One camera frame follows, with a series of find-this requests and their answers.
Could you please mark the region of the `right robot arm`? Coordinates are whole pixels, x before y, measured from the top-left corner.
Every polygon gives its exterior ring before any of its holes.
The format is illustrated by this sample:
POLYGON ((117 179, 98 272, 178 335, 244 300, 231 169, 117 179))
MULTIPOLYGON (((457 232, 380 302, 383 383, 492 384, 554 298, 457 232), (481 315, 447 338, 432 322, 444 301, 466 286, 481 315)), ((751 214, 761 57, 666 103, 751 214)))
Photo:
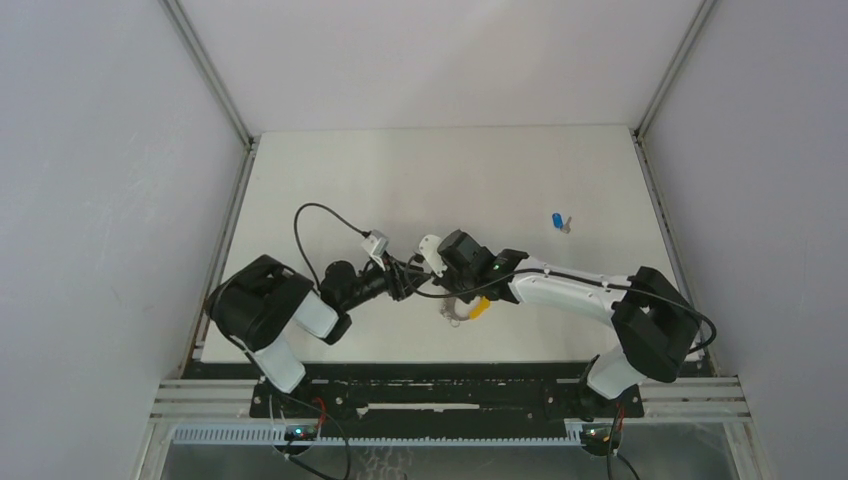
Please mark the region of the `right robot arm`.
POLYGON ((691 354, 702 319, 658 270, 592 274, 504 249, 494 254, 468 233, 424 237, 418 253, 434 284, 464 302, 543 305, 610 328, 617 343, 593 360, 578 388, 579 406, 605 415, 628 388, 645 380, 673 383, 691 354))

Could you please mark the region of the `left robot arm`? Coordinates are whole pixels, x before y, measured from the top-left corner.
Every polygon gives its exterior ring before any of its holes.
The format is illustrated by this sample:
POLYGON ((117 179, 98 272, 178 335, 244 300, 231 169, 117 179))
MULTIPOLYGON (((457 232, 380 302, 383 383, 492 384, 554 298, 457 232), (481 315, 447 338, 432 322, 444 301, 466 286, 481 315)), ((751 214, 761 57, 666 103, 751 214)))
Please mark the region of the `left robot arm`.
POLYGON ((386 257, 360 270, 348 261, 333 262, 315 283, 261 255, 215 288, 203 310, 276 388, 277 408, 298 417, 310 409, 313 392, 301 383, 306 368, 286 339, 287 325, 294 323, 333 345, 352 325, 351 310, 381 295, 402 301, 429 279, 423 268, 386 257))

